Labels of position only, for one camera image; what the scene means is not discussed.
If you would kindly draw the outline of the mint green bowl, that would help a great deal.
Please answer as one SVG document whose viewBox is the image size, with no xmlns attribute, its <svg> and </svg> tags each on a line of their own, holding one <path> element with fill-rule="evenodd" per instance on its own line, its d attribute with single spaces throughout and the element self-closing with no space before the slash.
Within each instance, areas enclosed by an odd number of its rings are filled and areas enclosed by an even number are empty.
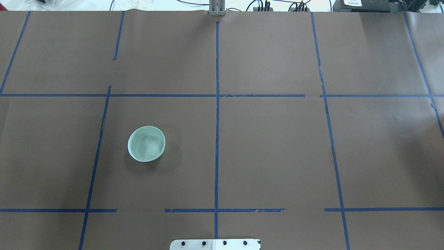
<svg viewBox="0 0 444 250">
<path fill-rule="evenodd" d="M 130 135 L 127 150 L 134 160 L 141 163 L 157 160 L 165 150 L 165 135 L 154 126 L 140 127 Z"/>
</svg>

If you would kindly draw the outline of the black power box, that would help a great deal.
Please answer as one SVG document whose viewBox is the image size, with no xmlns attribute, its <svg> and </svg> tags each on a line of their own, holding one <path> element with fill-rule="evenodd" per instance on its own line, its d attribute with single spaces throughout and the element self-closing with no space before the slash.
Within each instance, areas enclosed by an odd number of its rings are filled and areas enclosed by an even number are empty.
<svg viewBox="0 0 444 250">
<path fill-rule="evenodd" d="M 333 12 L 389 13 L 388 0 L 336 0 Z"/>
</svg>

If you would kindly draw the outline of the aluminium frame post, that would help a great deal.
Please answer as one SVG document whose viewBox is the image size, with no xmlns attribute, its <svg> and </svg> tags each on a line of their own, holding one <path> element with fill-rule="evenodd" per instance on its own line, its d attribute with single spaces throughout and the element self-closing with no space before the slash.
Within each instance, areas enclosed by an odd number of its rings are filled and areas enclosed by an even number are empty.
<svg viewBox="0 0 444 250">
<path fill-rule="evenodd" d="M 210 16 L 225 16 L 226 12 L 225 0 L 209 0 Z"/>
</svg>

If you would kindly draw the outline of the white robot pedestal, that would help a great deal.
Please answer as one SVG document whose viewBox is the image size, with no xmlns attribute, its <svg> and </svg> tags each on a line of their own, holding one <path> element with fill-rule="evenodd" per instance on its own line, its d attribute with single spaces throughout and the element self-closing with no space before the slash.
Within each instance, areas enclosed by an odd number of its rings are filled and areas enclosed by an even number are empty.
<svg viewBox="0 0 444 250">
<path fill-rule="evenodd" d="M 170 250 L 260 250 L 259 239 L 177 239 Z"/>
</svg>

